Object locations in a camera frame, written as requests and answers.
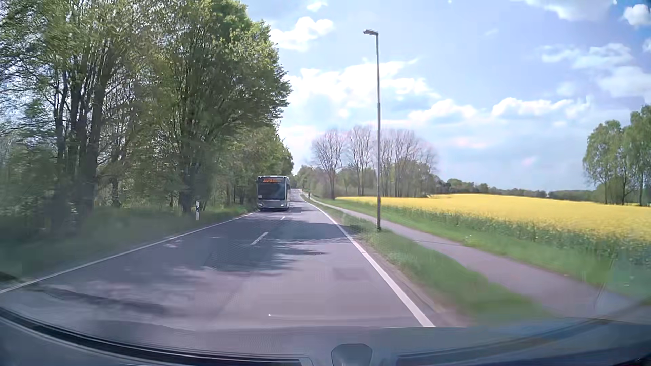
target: sky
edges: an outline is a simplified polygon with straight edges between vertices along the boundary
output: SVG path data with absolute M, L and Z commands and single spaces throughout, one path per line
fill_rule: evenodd
M 279 133 L 295 172 L 330 128 L 409 128 L 438 175 L 498 188 L 590 188 L 581 159 L 599 123 L 651 104 L 643 0 L 245 0 L 292 86 Z

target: street lamp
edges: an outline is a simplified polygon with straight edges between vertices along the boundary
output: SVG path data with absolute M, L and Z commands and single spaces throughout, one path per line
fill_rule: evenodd
M 375 57 L 378 63 L 378 230 L 382 230 L 380 226 L 380 33 L 367 29 L 364 34 L 375 36 Z

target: yellow flowers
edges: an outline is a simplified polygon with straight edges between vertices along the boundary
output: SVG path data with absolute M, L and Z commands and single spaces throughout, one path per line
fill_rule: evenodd
M 372 204 L 375 197 L 337 199 Z M 382 197 L 382 205 L 533 224 L 540 229 L 651 242 L 651 208 L 534 197 L 458 193 L 431 198 Z

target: road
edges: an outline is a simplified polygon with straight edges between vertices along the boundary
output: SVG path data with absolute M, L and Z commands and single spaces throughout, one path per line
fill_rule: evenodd
M 292 200 L 288 212 L 255 212 L 0 294 L 0 307 L 93 335 L 106 324 L 422 325 L 324 213 L 296 191 Z

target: grass verge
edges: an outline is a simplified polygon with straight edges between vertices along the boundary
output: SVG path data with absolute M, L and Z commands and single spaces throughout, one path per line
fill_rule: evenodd
M 478 324 L 499 324 L 551 317 L 542 307 L 501 285 L 489 282 L 455 260 L 373 223 L 311 201 L 361 242 L 395 265 L 432 297 L 444 296 Z
M 244 214 L 233 206 L 194 215 L 145 208 L 99 207 L 71 238 L 0 245 L 0 283 L 38 277 Z
M 371 216 L 375 216 L 377 210 L 375 206 L 370 204 L 323 198 L 319 198 L 319 200 L 323 203 Z M 651 270 L 636 266 L 625 258 L 617 260 L 605 259 L 583 250 L 567 247 L 559 248 L 494 232 L 444 225 L 416 215 L 405 217 L 400 212 L 392 210 L 391 207 L 385 206 L 382 207 L 382 218 L 412 229 L 454 240 L 465 246 L 475 247 L 526 262 L 539 268 L 570 275 L 597 287 L 604 286 L 613 292 L 625 294 L 641 302 L 651 304 L 651 287 L 648 285 L 651 283 Z

